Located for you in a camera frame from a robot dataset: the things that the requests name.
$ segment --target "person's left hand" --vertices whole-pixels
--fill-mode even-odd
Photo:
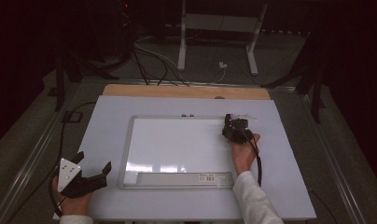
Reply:
[[[58,192],[58,176],[55,176],[52,179],[52,188],[54,189],[55,193],[58,195],[58,199],[61,203],[61,209],[63,215],[82,215],[86,216],[89,210],[89,204],[91,200],[91,196],[93,192],[88,193],[80,198],[68,198],[63,196],[60,192]]]

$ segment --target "floor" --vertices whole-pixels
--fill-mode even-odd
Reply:
[[[144,55],[144,51],[140,49],[157,53],[158,57],[174,68],[179,49],[178,37],[170,36],[164,40],[145,35],[139,37],[135,47],[140,64],[148,72],[147,82],[157,85],[162,79],[161,84],[168,85],[186,83],[258,88],[260,84],[286,75],[305,42],[305,38],[299,35],[261,34],[255,48],[259,74],[253,77],[249,73],[244,53],[247,36],[198,36],[197,39],[188,40],[186,70],[180,73],[174,70],[175,74],[169,70],[164,79],[164,64],[154,56]],[[67,85],[66,104],[62,111],[96,101],[108,83],[146,84],[137,62],[132,56],[132,60],[112,71],[111,75],[119,77],[119,80],[115,81],[105,80],[83,70],[86,76],[80,84]],[[227,67],[219,68],[219,62],[226,63]],[[293,79],[269,92],[280,113],[318,216],[317,219],[308,220],[308,223],[377,223],[377,180],[334,104],[328,87],[324,86],[322,89],[321,123],[317,124],[309,114],[311,94],[297,95],[294,92],[298,81],[298,78]],[[16,183],[15,186],[20,187],[20,190],[15,192],[20,197],[10,196],[12,205],[22,203],[30,195],[57,158],[62,130],[59,120],[62,113],[54,112],[56,100],[47,96],[49,90],[55,87],[55,72],[48,74],[44,82],[45,90],[0,141],[0,204],[8,198],[16,174],[28,163],[27,158],[31,157],[34,149],[44,148],[42,153],[37,155],[33,169],[26,170],[30,178]],[[83,120],[77,124],[66,125],[63,135],[64,156],[76,154],[92,110],[93,105],[81,107]],[[47,184],[43,184],[14,216],[11,223],[54,223],[51,219],[52,207]],[[97,222],[115,223],[104,220]],[[286,223],[304,221],[287,220]]]

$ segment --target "dark background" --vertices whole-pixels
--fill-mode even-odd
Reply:
[[[188,3],[188,11],[221,15],[246,16],[257,8],[252,1]],[[140,0],[132,5],[133,22],[159,38],[165,36],[165,23],[180,23],[180,1]],[[56,39],[78,53],[102,53],[88,9],[85,1],[0,0],[0,138],[43,90],[41,78],[55,68]],[[377,175],[377,1],[274,0],[263,30],[268,35],[308,35],[293,70],[327,55],[324,84]]]

